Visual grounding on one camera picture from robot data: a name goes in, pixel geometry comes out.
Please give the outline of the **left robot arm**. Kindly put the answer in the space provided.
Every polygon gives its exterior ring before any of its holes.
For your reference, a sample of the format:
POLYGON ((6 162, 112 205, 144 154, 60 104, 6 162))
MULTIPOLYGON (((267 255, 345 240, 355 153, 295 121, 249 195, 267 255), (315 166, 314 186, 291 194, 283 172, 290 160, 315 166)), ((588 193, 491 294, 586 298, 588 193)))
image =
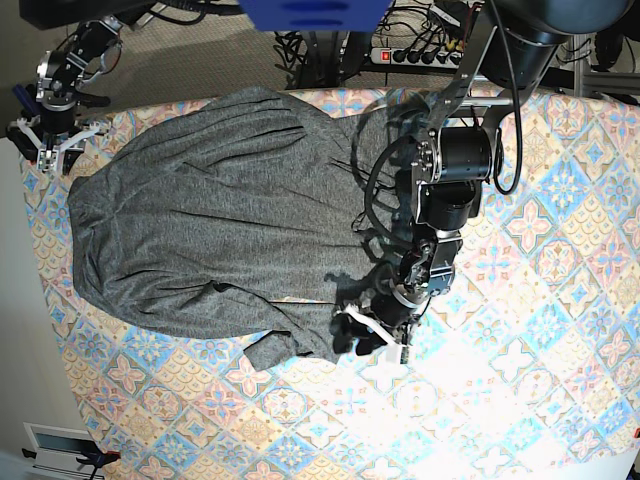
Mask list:
POLYGON ((391 362, 407 362, 414 328, 452 286, 461 230, 478 214, 483 185, 499 180, 502 120, 520 117, 562 44, 613 26, 629 9, 627 1, 486 1, 469 18, 451 82, 427 101, 415 131, 384 149, 367 180, 365 215, 402 257, 336 312, 336 353, 384 348, 391 362), (406 159, 396 190, 411 207, 409 238, 391 232, 374 210, 378 176, 398 153, 406 159))

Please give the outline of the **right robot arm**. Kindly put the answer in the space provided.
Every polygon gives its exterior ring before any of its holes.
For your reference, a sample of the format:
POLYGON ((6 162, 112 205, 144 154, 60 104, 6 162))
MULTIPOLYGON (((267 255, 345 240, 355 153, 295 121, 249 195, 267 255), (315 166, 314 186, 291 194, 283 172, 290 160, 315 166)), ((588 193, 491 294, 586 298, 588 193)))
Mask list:
POLYGON ((19 11, 41 30, 75 26, 44 54, 35 81, 13 88, 21 117, 6 128, 25 159, 43 173, 59 175, 70 172, 90 138, 107 131, 104 122, 82 120, 77 109, 110 105, 109 97, 85 89, 118 64, 124 28, 136 30, 152 19, 191 26, 209 15, 244 13, 241 6, 221 1, 21 1, 19 11))

